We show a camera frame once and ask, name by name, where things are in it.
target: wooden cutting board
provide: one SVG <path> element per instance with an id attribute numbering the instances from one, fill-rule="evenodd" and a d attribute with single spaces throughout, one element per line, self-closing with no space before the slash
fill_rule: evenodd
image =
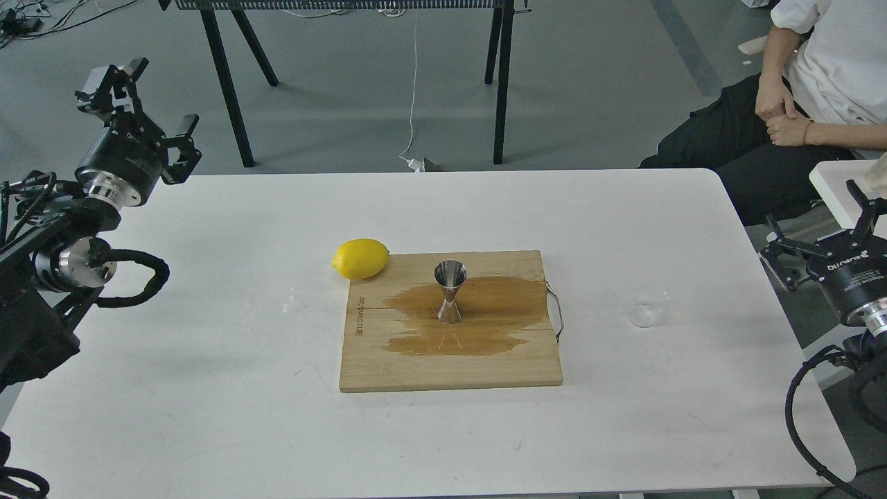
<path id="1" fill-rule="evenodd" d="M 438 263 L 468 269 L 443 324 Z M 339 389 L 397 392 L 560 385 L 561 359 L 548 317 L 539 251 L 391 255 L 371 279 L 352 281 Z"/>

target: bracelet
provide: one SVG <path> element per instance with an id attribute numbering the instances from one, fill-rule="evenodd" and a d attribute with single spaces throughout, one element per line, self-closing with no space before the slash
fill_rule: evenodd
<path id="1" fill-rule="evenodd" d="M 801 138 L 801 142 L 807 146 L 807 131 L 810 130 L 810 125 L 813 124 L 813 120 L 807 122 L 807 126 L 804 128 L 804 136 Z"/>

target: table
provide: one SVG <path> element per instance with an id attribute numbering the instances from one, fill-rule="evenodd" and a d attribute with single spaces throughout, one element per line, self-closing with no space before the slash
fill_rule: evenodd
<path id="1" fill-rule="evenodd" d="M 172 0 L 158 0 L 165 11 Z M 405 9 L 467 9 L 467 8 L 491 8 L 493 18 L 490 29 L 490 42 L 487 47 L 487 65 L 483 82 L 493 83 L 493 72 L 496 67 L 496 52 L 498 55 L 498 85 L 496 96 L 496 127 L 493 136 L 493 164 L 502 164 L 503 149 L 505 147 L 505 120 L 508 101 L 508 75 L 511 67 L 511 38 L 514 26 L 514 0 L 397 0 L 390 2 L 385 0 L 176 0 L 176 6 L 183 10 L 199 10 L 203 20 L 203 28 L 207 33 L 209 50 L 216 65 L 219 84 L 222 87 L 225 106 L 231 119 L 234 130 L 234 138 L 240 153 L 243 166 L 251 168 L 255 165 L 253 151 L 249 145 L 247 128 L 243 123 L 243 115 L 240 112 L 240 104 L 237 100 L 237 92 L 234 90 L 234 81 L 231 69 L 228 66 L 228 58 L 222 44 L 222 34 L 216 22 L 215 10 L 230 10 L 237 21 L 238 28 L 252 51 L 259 68 L 265 76 L 268 85 L 277 86 L 279 80 L 274 74 L 274 69 L 265 55 L 258 37 L 255 35 L 252 25 L 245 10 L 279 10 L 279 9 L 386 9 L 396 6 Z"/>
<path id="2" fill-rule="evenodd" d="M 853 196 L 847 191 L 847 180 L 855 180 L 856 185 L 869 198 L 878 197 L 875 189 L 864 177 L 874 163 L 874 160 L 825 161 L 817 164 L 810 172 L 811 183 L 842 228 L 854 228 L 862 212 L 860 206 L 853 200 Z M 875 225 L 875 235 L 887 238 L 887 222 L 880 218 Z"/>
<path id="3" fill-rule="evenodd" d="M 541 250 L 559 387 L 344 394 L 342 242 L 393 253 Z M 824 485 L 789 440 L 801 349 L 718 177 L 571 170 L 192 177 L 107 239 L 172 276 L 92 310 L 82 352 L 25 385 L 10 465 L 93 498 L 363 498 Z M 149 274 L 120 268 L 108 295 Z M 622 310 L 671 293 L 665 323 Z M 812 379 L 797 426 L 852 457 Z"/>

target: jigger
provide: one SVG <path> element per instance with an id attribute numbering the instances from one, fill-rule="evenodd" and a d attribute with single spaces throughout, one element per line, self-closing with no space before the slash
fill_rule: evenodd
<path id="1" fill-rule="evenodd" d="M 435 267 L 435 280 L 443 291 L 443 305 L 437 311 L 437 319 L 444 324 L 455 324 L 462 321 L 459 307 L 456 305 L 456 293 L 468 279 L 468 269 L 456 260 L 445 260 Z"/>

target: lemon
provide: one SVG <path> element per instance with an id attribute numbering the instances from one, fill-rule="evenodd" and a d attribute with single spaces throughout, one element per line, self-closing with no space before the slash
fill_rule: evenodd
<path id="1" fill-rule="evenodd" d="M 388 248 L 374 239 L 352 239 L 335 252 L 333 268 L 345 279 L 366 279 L 388 263 Z"/>

